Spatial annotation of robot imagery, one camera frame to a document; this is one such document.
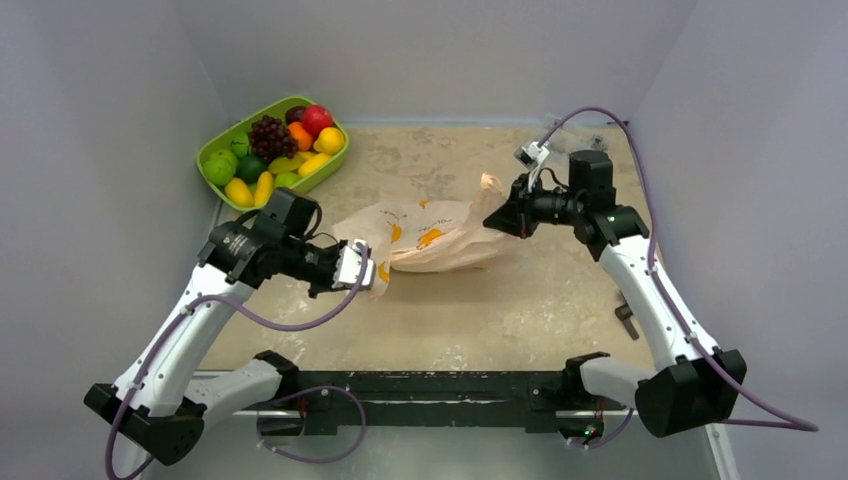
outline tabletop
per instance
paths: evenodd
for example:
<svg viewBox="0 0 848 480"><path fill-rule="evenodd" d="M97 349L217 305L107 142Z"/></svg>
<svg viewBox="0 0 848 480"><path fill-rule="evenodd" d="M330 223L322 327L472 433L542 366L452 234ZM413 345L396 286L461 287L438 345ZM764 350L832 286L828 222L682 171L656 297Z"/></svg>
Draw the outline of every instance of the tabletop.
<svg viewBox="0 0 848 480"><path fill-rule="evenodd" d="M618 203L634 206L650 225L626 139L612 127L596 131L609 144ZM379 201L472 200L483 173L508 186L524 171L513 152L539 133L350 128L345 165L309 192L324 212L319 231ZM567 164L551 166L567 179ZM237 213L225 210L219 220ZM344 295L312 300L306 291L306 284L277 276L246 306L296 324L317 318ZM566 359L595 351L652 369L644 338L631 339L614 315L622 303L618 289L569 227L542 225L485 269L393 271L383 296L361 297L330 322L300 333L268 330L236 314L201 369L236 369L268 349L308 370L559 370Z"/></svg>

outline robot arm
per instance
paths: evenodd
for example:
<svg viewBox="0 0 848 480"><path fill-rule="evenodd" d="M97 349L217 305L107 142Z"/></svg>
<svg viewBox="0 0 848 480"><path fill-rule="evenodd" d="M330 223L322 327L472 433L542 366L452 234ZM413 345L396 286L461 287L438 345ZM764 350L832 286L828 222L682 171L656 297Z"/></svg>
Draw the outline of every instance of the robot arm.
<svg viewBox="0 0 848 480"><path fill-rule="evenodd" d="M660 296L646 259L648 229L635 209L615 203L609 157L595 150L572 153L568 186L545 190L538 181L539 159L545 155L545 148L532 144L516 153L531 172L515 180L507 202L484 226L520 238L533 235L540 223L572 226L578 241L621 290L642 326L656 368L643 370L601 352L573 358L566 363L571 393L604 396L638 409L657 437L727 419L737 392L695 350ZM662 265L655 262L654 268L701 345L741 383L747 367L739 352L722 351L685 307Z"/></svg>
<svg viewBox="0 0 848 480"><path fill-rule="evenodd" d="M307 229L318 216L311 231ZM205 428L256 403L297 391L297 367L273 352L257 355L239 370L213 380L192 376L218 334L261 283L276 274L309 282L309 295L367 290L374 262L362 266L362 240L326 248L308 243L320 222L314 200L277 189L252 227L242 221L216 227L200 252L198 264L168 318L136 361L113 384L89 389L85 404L112 423L131 387L134 394L122 416L120 432L165 465L182 459ZM226 297L230 302L214 301ZM194 308L198 298L209 298ZM179 315L187 317L173 327ZM144 359L167 338L135 385Z"/></svg>

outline white wall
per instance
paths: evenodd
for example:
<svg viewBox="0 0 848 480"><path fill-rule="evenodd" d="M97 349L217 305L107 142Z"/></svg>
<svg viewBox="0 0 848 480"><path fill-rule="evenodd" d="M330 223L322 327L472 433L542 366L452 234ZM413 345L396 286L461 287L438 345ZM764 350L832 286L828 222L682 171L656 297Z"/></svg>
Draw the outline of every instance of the white wall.
<svg viewBox="0 0 848 480"><path fill-rule="evenodd" d="M0 69L0 478L102 478L83 395L186 282L226 116L166 0L4 2Z"/></svg>
<svg viewBox="0 0 848 480"><path fill-rule="evenodd" d="M848 467L846 25L840 0L699 0L632 123L683 297L746 385L822 427L734 427L745 478Z"/></svg>
<svg viewBox="0 0 848 480"><path fill-rule="evenodd" d="M239 118L300 92L349 122L535 124L633 114L695 0L175 3Z"/></svg>

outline grapes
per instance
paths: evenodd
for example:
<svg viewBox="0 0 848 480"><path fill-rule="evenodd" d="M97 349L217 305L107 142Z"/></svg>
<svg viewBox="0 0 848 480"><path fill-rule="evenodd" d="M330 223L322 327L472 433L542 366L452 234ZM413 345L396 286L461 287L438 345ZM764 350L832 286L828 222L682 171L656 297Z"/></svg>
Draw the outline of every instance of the grapes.
<svg viewBox="0 0 848 480"><path fill-rule="evenodd" d="M253 153L266 163L277 157L292 158L297 153L297 142L281 119L263 115L250 129L247 138Z"/></svg>

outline orange plastic bag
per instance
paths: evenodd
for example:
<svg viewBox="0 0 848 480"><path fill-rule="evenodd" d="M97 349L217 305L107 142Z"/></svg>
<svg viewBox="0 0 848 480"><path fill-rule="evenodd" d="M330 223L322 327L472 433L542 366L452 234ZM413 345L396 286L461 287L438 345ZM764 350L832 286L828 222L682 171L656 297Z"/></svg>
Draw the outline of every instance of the orange plastic bag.
<svg viewBox="0 0 848 480"><path fill-rule="evenodd" d="M388 287L390 270L446 272L481 267L512 250L518 239L483 227L507 200L500 180L484 173L472 201L380 202L333 225L336 238L361 238L377 265L372 296Z"/></svg>

